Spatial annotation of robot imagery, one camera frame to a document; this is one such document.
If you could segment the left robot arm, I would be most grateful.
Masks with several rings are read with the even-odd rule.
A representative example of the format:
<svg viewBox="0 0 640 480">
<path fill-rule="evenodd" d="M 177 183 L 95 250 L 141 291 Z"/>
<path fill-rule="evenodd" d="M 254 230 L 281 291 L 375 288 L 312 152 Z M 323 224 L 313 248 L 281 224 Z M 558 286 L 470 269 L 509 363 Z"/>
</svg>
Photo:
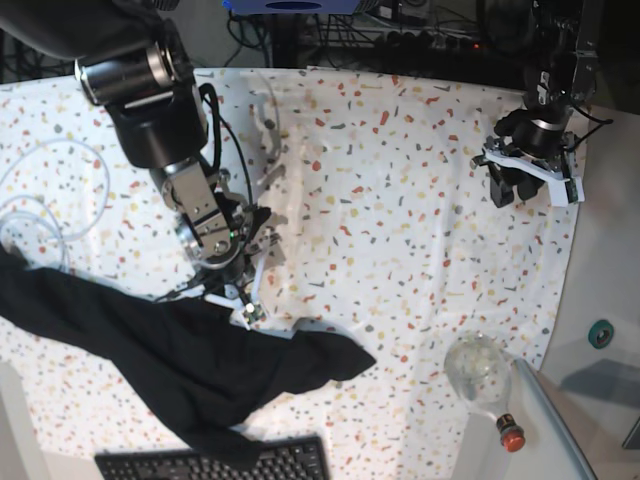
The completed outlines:
<svg viewBox="0 0 640 480">
<path fill-rule="evenodd" d="M 479 1 L 476 22 L 483 43 L 519 65 L 522 107 L 500 118 L 474 157 L 487 168 L 498 208 L 527 201 L 542 187 L 554 207 L 584 201 L 574 165 L 587 136 L 569 131 L 573 114 L 593 117 L 601 1 Z"/>
</svg>

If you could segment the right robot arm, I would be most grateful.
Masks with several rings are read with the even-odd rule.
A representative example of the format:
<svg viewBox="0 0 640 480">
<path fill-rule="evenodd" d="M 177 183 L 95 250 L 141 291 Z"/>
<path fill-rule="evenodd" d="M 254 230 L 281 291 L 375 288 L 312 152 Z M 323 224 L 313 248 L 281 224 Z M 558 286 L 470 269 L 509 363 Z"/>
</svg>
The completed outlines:
<svg viewBox="0 0 640 480">
<path fill-rule="evenodd" d="M 88 101 L 110 115 L 129 160 L 150 172 L 206 293 L 247 298 L 259 277 L 249 246 L 270 210 L 229 190 L 223 119 L 213 85 L 198 84 L 175 24 L 156 1 L 5 1 L 1 27 L 73 63 Z"/>
</svg>

